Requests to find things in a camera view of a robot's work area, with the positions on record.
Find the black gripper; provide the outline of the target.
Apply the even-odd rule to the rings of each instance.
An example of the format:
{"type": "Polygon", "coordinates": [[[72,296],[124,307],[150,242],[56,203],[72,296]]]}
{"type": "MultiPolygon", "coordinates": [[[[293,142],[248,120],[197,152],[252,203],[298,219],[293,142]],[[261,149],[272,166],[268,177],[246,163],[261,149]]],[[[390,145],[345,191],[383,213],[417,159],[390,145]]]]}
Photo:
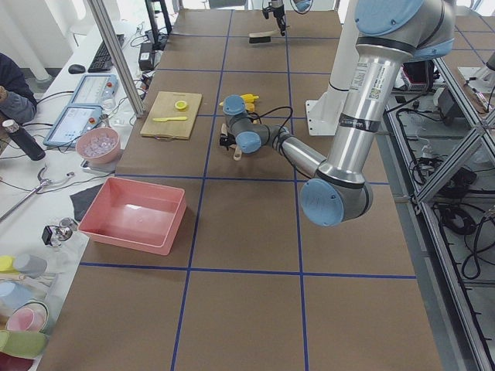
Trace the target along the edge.
{"type": "Polygon", "coordinates": [[[226,149],[235,149],[237,146],[235,137],[227,130],[226,124],[221,125],[219,145],[225,147],[226,149]]]}
{"type": "Polygon", "coordinates": [[[282,36],[284,36],[285,31],[286,31],[286,27],[287,27],[286,18],[285,18],[285,6],[284,5],[269,5],[267,7],[264,7],[261,11],[262,11],[263,16],[266,19],[269,19],[269,15],[271,13],[273,14],[273,16],[277,22],[280,34],[282,36]]]}

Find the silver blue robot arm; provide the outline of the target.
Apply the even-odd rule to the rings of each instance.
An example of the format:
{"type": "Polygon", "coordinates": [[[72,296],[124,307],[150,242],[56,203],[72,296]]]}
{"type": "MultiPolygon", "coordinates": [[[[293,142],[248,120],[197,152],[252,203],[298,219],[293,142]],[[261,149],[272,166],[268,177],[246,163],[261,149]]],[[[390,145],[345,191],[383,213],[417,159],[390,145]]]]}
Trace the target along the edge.
{"type": "Polygon", "coordinates": [[[329,154],[323,156],[286,128],[254,124],[238,95],[224,99],[227,130],[243,153],[270,145],[311,175],[300,202],[306,217],[335,226],[365,214],[373,192],[362,170],[400,67],[448,54],[454,41],[453,1],[358,1],[347,12],[356,26],[357,62],[329,154]]]}
{"type": "MultiPolygon", "coordinates": [[[[297,14],[304,15],[312,7],[313,1],[310,0],[295,0],[289,1],[292,10],[297,14]]],[[[287,29],[286,16],[285,16],[285,3],[283,0],[268,1],[266,6],[261,8],[262,14],[266,19],[269,19],[270,15],[273,15],[277,22],[277,26],[281,36],[285,36],[287,29]]]]}

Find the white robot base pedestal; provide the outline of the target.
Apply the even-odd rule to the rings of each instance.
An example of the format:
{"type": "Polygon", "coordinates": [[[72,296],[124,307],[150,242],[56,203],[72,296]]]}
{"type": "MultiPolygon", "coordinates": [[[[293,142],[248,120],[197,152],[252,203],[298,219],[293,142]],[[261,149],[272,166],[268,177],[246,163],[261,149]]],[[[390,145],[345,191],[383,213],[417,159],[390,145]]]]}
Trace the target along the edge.
{"type": "Polygon", "coordinates": [[[336,133],[359,58],[356,50],[359,31],[354,18],[357,3],[350,0],[348,5],[326,92],[318,100],[306,101],[307,124],[312,136],[336,133]]]}

